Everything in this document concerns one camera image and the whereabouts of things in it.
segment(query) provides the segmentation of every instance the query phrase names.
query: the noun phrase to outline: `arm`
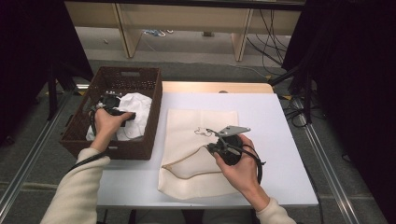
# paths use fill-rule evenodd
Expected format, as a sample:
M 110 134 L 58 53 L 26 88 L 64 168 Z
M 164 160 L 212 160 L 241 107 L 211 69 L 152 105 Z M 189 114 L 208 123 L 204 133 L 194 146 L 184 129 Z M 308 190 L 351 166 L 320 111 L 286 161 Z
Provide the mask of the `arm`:
M 242 134 L 239 134 L 244 145 L 254 148 L 253 142 Z M 255 154 L 249 147 L 244 150 Z M 261 224 L 264 223 L 295 223 L 286 210 L 279 206 L 275 199 L 270 198 L 265 190 L 257 182 L 256 162 L 247 154 L 243 154 L 241 160 L 234 166 L 225 164 L 224 160 L 215 153 L 216 163 L 230 184 L 244 195 L 247 201 L 256 210 L 256 215 Z
M 113 117 L 104 109 L 95 115 L 97 135 L 91 146 L 81 150 L 78 162 L 106 150 L 111 136 L 131 113 Z M 64 176 L 41 223 L 96 223 L 99 182 L 104 167 L 110 163 L 103 157 L 81 165 Z

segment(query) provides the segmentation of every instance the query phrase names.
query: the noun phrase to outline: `brown plastic basket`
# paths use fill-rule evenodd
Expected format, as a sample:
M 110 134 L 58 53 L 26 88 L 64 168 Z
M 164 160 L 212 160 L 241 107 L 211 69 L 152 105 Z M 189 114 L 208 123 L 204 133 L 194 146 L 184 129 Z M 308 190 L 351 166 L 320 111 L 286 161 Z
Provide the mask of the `brown plastic basket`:
M 74 156 L 92 141 L 86 140 L 90 127 L 88 115 L 106 91 L 122 94 L 139 92 L 152 99 L 148 122 L 143 137 L 129 141 L 111 141 L 107 154 L 113 160 L 149 160 L 160 116 L 163 83 L 159 68 L 101 67 L 73 118 L 67 125 L 60 143 Z

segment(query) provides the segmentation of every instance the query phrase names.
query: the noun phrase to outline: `person's right hand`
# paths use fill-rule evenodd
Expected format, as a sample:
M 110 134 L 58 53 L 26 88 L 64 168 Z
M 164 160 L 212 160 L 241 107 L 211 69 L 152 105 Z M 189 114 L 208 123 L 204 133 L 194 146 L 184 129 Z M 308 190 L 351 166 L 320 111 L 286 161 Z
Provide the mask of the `person's right hand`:
M 250 139 L 242 134 L 238 136 L 241 138 L 243 145 L 254 148 L 253 142 Z M 244 150 L 257 155 L 250 147 L 244 147 Z M 242 153 L 241 160 L 236 165 L 229 166 L 218 153 L 215 153 L 214 157 L 216 164 L 230 184 L 245 196 L 256 211 L 261 211 L 268 205 L 270 198 L 262 189 L 259 182 L 257 182 L 257 164 L 253 158 L 246 153 Z

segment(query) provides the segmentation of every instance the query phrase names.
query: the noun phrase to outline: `hand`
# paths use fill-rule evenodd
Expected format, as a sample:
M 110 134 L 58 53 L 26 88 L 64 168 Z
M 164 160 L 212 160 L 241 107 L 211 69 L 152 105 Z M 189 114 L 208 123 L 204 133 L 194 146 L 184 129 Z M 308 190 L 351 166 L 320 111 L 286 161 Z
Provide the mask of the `hand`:
M 241 138 L 243 145 L 254 148 L 253 142 L 250 139 L 242 134 L 238 136 Z M 244 150 L 257 155 L 250 147 L 244 147 Z M 257 164 L 253 158 L 243 153 L 241 160 L 236 165 L 229 166 L 218 153 L 215 153 L 214 156 L 216 164 L 230 184 L 245 196 L 256 211 L 261 211 L 268 205 L 270 198 L 257 182 Z
M 105 151 L 114 133 L 125 120 L 132 116 L 132 114 L 133 113 L 124 113 L 120 116 L 112 116 L 103 108 L 96 110 L 96 136 L 91 143 L 91 147 L 95 148 L 99 152 Z

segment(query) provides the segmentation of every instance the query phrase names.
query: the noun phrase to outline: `black curtain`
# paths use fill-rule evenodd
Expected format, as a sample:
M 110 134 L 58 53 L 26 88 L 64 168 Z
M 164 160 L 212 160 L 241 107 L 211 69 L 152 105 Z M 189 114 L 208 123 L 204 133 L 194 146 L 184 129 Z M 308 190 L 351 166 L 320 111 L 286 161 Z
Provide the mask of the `black curtain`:
M 72 77 L 93 77 L 64 1 L 0 1 L 0 144 L 35 101 L 50 68 L 64 89 L 74 88 Z
M 318 49 L 325 53 L 308 64 L 314 67 L 312 78 L 330 124 L 384 216 L 396 223 L 396 6 L 392 1 L 345 1 L 336 10 L 346 13 L 332 41 Z M 309 20 L 303 18 L 290 42 L 287 69 L 299 64 L 309 51 L 308 42 L 313 40 L 307 34 L 321 27 L 316 21 L 325 22 L 312 12 L 306 17 Z M 305 74 L 295 78 L 304 83 Z

